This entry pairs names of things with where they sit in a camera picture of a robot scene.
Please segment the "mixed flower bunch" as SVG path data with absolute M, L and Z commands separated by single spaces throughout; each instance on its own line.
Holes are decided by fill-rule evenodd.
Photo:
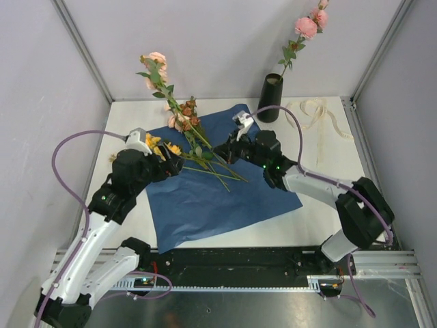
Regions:
M 229 191 L 230 188 L 225 179 L 247 182 L 248 180 L 230 169 L 219 156 L 212 151 L 205 129 L 201 125 L 201 119 L 197 114 L 197 103 L 195 98 L 190 98 L 186 102 L 178 103 L 174 98 L 168 98 L 165 109 L 171 112 L 167 121 L 167 126 L 177 131 L 188 142 L 188 148 L 185 150 L 182 146 L 162 137 L 154 136 L 147 133 L 145 143 L 150 150 L 158 155 L 162 160 L 165 156 L 161 151 L 161 146 L 166 146 L 172 153 L 183 159 L 195 163 L 197 168 L 193 171 L 212 174 L 224 188 Z

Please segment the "blue wrapping paper sheet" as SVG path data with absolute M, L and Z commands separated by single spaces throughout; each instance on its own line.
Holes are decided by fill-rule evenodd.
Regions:
M 145 189 L 160 253 L 302 207 L 295 193 L 271 189 L 262 168 L 246 161 L 231 167 L 244 178 L 242 181 L 201 173 L 193 161 L 184 165 L 176 177 Z

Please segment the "cream printed ribbon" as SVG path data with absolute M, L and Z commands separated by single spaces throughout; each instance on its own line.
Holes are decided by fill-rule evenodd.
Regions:
M 337 117 L 328 109 L 326 98 L 312 98 L 302 100 L 300 102 L 289 102 L 285 108 L 291 110 L 294 107 L 298 107 L 299 110 L 308 118 L 311 118 L 309 124 L 301 124 L 301 130 L 309 130 L 319 122 L 323 122 L 325 117 L 328 117 L 330 123 L 336 134 L 342 139 L 354 140 L 354 136 L 351 133 L 345 132 L 339 128 Z

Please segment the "pink leafy flower stem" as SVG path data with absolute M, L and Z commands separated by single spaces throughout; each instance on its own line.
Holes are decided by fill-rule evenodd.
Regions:
M 139 61 L 145 71 L 139 75 L 145 79 L 152 96 L 166 101 L 165 109 L 171 114 L 167 121 L 169 128 L 185 136 L 190 145 L 189 154 L 196 159 L 210 161 L 214 158 L 212 145 L 201 125 L 197 113 L 196 98 L 190 97 L 186 102 L 179 103 L 173 94 L 174 86 L 169 83 L 167 74 L 167 59 L 159 52 L 141 55 Z

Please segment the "pink rose stem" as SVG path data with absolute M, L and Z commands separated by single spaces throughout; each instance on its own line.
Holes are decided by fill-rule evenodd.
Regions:
M 306 47 L 306 42 L 314 39 L 318 34 L 322 34 L 328 22 L 326 12 L 329 6 L 329 0 L 318 1 L 307 16 L 298 18 L 294 23 L 294 32 L 297 35 L 295 40 L 289 40 L 286 46 L 282 46 L 283 58 L 278 61 L 283 70 L 280 74 L 279 81 L 283 81 L 283 76 L 287 69 L 293 69 L 293 61 L 297 59 L 297 52 Z

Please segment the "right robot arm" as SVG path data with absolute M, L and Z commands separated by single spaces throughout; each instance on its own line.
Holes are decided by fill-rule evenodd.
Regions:
M 306 170 L 282 153 L 273 131 L 259 131 L 253 139 L 234 131 L 214 153 L 229 164 L 244 160 L 262 168 L 273 189 L 306 195 L 337 211 L 341 229 L 321 244 L 315 257 L 315 267 L 323 274 L 331 274 L 356 249 L 367 249 L 394 221 L 391 207 L 372 180 L 339 180 Z

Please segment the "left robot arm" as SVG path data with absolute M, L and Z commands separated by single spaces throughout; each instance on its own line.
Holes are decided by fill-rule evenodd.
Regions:
M 145 144 L 120 151 L 112 171 L 85 207 L 85 225 L 78 231 L 64 258 L 41 287 L 34 327 L 84 327 L 101 298 L 125 275 L 143 273 L 151 265 L 150 246 L 127 238 L 113 257 L 93 271 L 104 244 L 122 226 L 149 184 L 176 176 L 183 159 L 168 147 L 160 154 Z

